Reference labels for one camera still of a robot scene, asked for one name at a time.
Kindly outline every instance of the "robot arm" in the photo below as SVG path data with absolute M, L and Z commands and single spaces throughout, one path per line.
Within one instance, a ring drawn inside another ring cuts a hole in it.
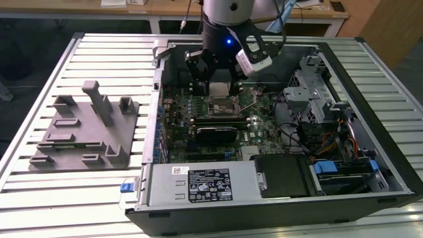
M 227 81 L 233 84 L 272 64 L 271 51 L 249 19 L 253 5 L 253 0 L 204 0 L 203 48 L 185 52 L 199 94 L 208 95 L 216 70 L 228 71 Z M 205 68 L 197 68 L 200 61 Z

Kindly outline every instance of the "wooden table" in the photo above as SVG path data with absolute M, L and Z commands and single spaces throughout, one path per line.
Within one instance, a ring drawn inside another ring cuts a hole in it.
M 188 0 L 148 0 L 145 5 L 129 4 L 125 8 L 103 9 L 101 0 L 0 0 L 0 17 L 3 18 L 49 18 L 49 19 L 115 19 L 148 20 L 151 32 L 160 34 L 161 20 L 183 20 Z M 327 24 L 326 37 L 335 37 L 347 12 L 332 9 L 293 9 L 288 23 Z M 200 6 L 192 3 L 188 20 L 200 20 Z

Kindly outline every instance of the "table leg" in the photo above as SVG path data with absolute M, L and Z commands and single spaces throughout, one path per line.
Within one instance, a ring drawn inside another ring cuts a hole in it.
M 159 25 L 160 17 L 159 16 L 149 16 L 148 20 L 149 20 L 151 33 L 160 34 L 160 25 Z
M 332 24 L 326 31 L 324 37 L 336 37 L 338 32 L 343 26 L 344 19 L 334 19 Z

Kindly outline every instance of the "white object on desk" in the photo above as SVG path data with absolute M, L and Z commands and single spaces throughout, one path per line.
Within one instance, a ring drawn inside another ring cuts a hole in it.
M 313 5 L 319 5 L 320 1 L 319 0 L 308 0 L 308 1 L 297 1 L 296 5 L 300 8 L 308 7 L 308 6 L 313 6 Z
M 128 4 L 144 5 L 148 0 L 128 0 Z
M 124 8 L 127 7 L 125 0 L 101 0 L 101 8 Z

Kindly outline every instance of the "motherboard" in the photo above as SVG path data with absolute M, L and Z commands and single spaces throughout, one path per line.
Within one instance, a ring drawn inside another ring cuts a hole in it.
M 243 161 L 284 152 L 272 116 L 276 93 L 265 87 L 225 97 L 168 87 L 163 95 L 168 163 Z

